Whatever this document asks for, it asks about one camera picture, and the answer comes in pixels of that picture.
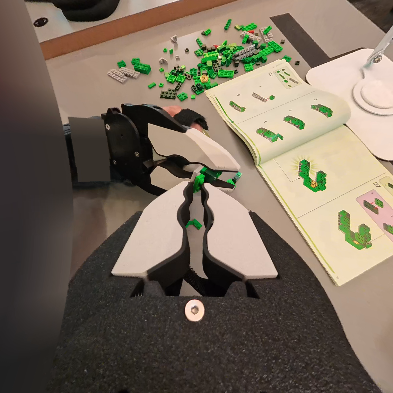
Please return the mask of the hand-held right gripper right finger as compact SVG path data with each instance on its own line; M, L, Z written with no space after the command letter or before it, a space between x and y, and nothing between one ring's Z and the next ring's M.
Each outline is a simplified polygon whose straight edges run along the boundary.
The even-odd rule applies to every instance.
M204 207L202 265L211 281L275 279L277 269L248 209L211 184L201 189Z

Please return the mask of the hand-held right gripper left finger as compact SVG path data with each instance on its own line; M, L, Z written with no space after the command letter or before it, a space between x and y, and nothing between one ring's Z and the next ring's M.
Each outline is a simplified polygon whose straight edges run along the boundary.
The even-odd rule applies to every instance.
M150 281L178 281L189 269L186 224L193 184L182 181L144 210L111 273Z

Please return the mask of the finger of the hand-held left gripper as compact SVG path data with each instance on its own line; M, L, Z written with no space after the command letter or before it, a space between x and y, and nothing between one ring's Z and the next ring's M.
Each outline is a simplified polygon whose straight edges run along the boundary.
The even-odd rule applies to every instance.
M197 173L203 167L205 166L200 164L190 164L181 168L173 161L162 160L150 174L151 184L164 190L169 190L182 181L188 181L193 186Z
M217 171L238 172L241 168L227 150L194 128L179 132L149 123L148 138L155 152L166 158L180 156Z

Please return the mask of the grey plate with green bricks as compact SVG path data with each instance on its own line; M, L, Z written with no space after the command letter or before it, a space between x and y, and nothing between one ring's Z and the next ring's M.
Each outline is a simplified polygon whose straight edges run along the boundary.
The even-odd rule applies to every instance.
M205 179L204 179L204 184L210 184L220 191L230 193L236 188L236 183L237 181L242 177L242 173L239 171L236 174L233 175L232 178L224 181L220 179L220 176L222 174L222 171L213 171L210 170L206 167L203 167L198 173L199 174L204 174Z

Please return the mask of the pile of bricks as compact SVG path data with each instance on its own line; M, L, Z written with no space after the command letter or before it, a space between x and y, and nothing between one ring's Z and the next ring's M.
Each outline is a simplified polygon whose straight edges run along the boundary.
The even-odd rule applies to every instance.
M271 25L258 29L257 24L252 22L247 25L236 24L234 29L239 32L241 44L225 40L220 45L208 46L197 37L197 49L194 51L198 60L196 67L187 70L185 65L179 64L179 55L175 55L176 63L172 68L164 68L168 62L161 57L159 72L169 88L164 89L163 82L151 82L148 89L158 86L161 99L179 99L182 102L188 98L188 94L180 89L184 87L185 81L191 81L191 99L195 99L204 91L216 87L216 78L233 79L240 65L243 65L245 72L253 71L254 66L266 63L270 54L283 50L285 39L281 39L280 43L275 41Z

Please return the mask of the person's left hand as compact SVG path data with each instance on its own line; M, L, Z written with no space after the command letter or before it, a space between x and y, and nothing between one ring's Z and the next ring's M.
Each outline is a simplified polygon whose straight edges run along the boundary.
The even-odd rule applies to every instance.
M184 126L188 126L199 130L201 133L209 137L208 125L203 115L191 110L182 109L180 106L166 106L163 108L168 112L176 121Z

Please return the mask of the instruction booklet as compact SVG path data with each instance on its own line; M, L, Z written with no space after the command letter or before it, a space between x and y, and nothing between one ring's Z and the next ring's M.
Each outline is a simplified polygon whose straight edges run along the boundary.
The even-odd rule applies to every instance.
M392 175L346 126L346 101L284 59L205 94L336 285L392 257Z

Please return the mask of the wood-edged table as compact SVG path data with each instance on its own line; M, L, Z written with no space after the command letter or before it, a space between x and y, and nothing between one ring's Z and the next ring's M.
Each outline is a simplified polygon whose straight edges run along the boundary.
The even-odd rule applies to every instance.
M45 2L25 2L25 5L31 22L40 17L48 18L47 24L34 27L34 31L44 59L49 60L231 2L120 1L111 16L95 22L70 22L60 9Z

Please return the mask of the black rounded object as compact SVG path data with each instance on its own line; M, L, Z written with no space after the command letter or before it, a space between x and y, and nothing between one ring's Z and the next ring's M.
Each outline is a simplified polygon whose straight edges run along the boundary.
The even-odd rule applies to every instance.
M68 21L95 22L111 16L119 0L53 0Z

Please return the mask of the clear acrylic stand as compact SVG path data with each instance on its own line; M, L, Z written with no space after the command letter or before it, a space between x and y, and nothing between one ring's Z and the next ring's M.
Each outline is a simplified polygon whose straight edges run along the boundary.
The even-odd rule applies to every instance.
M372 64L379 63L382 60L382 56L386 48L390 45L390 42L393 39L393 26L388 30L383 39L377 45L377 47L373 50L371 55L367 58L366 63L364 64L364 68L370 67Z

